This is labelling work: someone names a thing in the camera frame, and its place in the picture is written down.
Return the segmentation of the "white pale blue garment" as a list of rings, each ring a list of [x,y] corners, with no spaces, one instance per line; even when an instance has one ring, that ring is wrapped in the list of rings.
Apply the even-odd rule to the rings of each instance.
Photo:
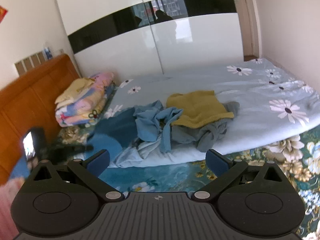
[[[160,151],[161,136],[154,142],[135,141],[110,162],[109,168],[153,167],[166,165],[165,155]]]

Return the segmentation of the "folded colourful cartoon blanket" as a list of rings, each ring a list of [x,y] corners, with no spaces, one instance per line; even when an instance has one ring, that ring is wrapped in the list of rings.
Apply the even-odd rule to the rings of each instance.
[[[87,124],[97,120],[115,89],[112,72],[97,73],[83,78],[95,80],[90,90],[73,103],[60,103],[55,107],[55,118],[61,127]]]

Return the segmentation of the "light blue shirt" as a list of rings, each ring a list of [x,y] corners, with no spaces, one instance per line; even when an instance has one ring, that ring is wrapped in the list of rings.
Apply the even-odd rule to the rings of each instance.
[[[156,142],[160,137],[159,149],[162,153],[171,151],[171,124],[179,119],[183,109],[164,108],[157,100],[144,106],[135,106],[133,116],[139,139]]]

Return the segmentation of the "pale yellow folded cloth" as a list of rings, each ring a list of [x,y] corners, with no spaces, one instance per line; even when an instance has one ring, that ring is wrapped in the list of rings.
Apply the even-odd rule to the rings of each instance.
[[[80,78],[74,80],[69,87],[56,98],[55,104],[70,104],[75,102],[90,90],[94,82],[95,80],[91,78]]]

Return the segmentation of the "white glossy sliding wardrobe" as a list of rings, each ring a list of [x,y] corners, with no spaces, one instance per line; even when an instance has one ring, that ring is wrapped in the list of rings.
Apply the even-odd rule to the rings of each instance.
[[[234,0],[56,0],[84,76],[121,80],[244,59]]]

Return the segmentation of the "wooden door frame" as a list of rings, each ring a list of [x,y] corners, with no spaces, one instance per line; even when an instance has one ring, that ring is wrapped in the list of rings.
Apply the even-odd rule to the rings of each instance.
[[[244,61],[261,56],[260,21],[256,0],[234,0],[239,17]]]

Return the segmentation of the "teal floral bed sheet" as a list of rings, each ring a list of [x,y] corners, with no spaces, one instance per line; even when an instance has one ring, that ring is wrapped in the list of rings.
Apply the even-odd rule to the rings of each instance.
[[[298,135],[221,154],[248,168],[211,201],[194,201],[185,191],[150,191],[105,202],[68,169],[69,161],[40,161],[12,202],[18,238],[297,239],[305,208],[286,173],[310,176]],[[175,164],[206,162],[207,151],[171,141],[171,151],[163,153],[167,164],[151,168],[166,177]]]

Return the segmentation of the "grey green garment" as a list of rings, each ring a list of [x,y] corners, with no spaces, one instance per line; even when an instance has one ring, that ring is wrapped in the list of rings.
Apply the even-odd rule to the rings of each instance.
[[[238,115],[240,103],[231,101],[223,104],[223,106],[228,111],[233,112],[235,117]],[[196,129],[184,126],[171,126],[171,141],[181,145],[195,144],[198,151],[206,152],[226,135],[228,125],[232,120],[225,118]]]

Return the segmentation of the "cardboard boxes behind headboard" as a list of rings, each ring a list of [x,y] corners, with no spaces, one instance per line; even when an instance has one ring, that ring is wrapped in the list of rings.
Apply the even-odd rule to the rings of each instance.
[[[29,55],[14,64],[19,76],[24,75],[28,71],[38,67],[39,65],[51,60],[54,57],[64,54],[63,49],[51,50],[49,47],[44,48],[35,54]]]

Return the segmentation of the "red wall decoration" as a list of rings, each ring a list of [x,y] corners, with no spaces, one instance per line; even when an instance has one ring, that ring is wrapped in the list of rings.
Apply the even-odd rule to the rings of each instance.
[[[0,23],[3,21],[7,13],[8,13],[7,9],[0,6]]]

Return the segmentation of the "orange wooden headboard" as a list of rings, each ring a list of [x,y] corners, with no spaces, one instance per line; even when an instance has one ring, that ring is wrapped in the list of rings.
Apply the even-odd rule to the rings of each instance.
[[[42,127],[52,142],[60,126],[55,100],[79,78],[68,55],[55,57],[28,71],[1,89],[1,184],[9,179],[22,156],[22,137],[32,127]]]

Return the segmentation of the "mustard yellow sweater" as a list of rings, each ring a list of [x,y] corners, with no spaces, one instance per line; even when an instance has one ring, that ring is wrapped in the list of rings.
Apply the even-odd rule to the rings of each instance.
[[[187,94],[172,94],[166,106],[176,107],[183,112],[171,123],[172,126],[184,126],[192,129],[206,126],[221,119],[233,119],[235,114],[220,103],[213,90],[197,90]]]

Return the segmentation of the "blue fleece garment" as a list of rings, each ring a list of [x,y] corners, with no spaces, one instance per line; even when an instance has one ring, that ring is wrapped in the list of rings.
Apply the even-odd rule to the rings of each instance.
[[[100,120],[87,138],[89,153],[107,150],[114,161],[126,148],[138,139],[135,108],[127,108],[114,117]]]

